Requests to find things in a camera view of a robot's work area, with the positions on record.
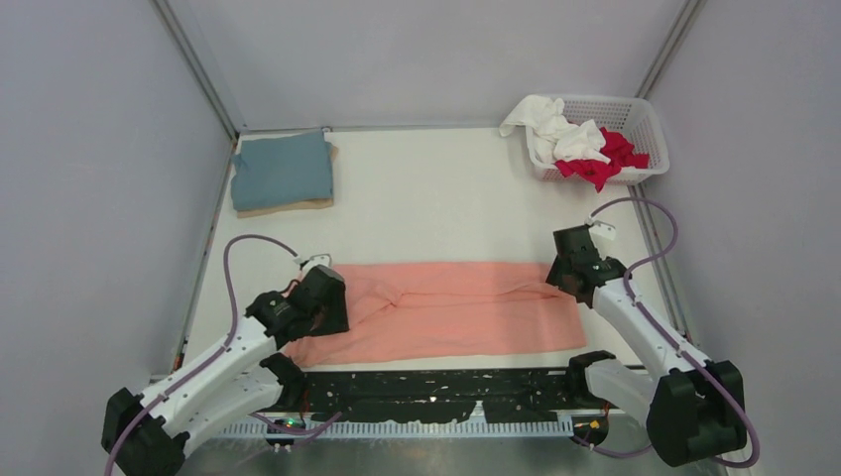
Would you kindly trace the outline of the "peach pink t-shirt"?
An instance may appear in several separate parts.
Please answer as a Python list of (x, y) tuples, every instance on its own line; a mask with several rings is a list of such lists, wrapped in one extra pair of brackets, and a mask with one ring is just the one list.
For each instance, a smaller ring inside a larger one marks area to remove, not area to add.
[(582, 348), (575, 298), (540, 263), (338, 265), (349, 329), (285, 346), (301, 367)]

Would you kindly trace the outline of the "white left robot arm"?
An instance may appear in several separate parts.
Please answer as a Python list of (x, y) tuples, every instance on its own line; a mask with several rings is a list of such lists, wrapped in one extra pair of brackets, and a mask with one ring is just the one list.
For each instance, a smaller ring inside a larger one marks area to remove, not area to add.
[(297, 409), (308, 381), (283, 348), (348, 329), (344, 279), (323, 264), (306, 266), (288, 290), (258, 295), (233, 331), (196, 360), (137, 394), (122, 388), (108, 399), (105, 472), (175, 475), (236, 420), (272, 406)]

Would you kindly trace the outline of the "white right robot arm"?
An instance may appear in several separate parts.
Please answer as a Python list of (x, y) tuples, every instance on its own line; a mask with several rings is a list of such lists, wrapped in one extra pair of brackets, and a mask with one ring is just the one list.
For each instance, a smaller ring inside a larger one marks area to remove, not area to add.
[(671, 467), (745, 448), (750, 433), (738, 368), (711, 360), (649, 308), (632, 273), (599, 253), (591, 230), (580, 225), (554, 232), (556, 256), (546, 281), (604, 318), (646, 371), (631, 370), (608, 351), (580, 354), (567, 366), (569, 399), (624, 411)]

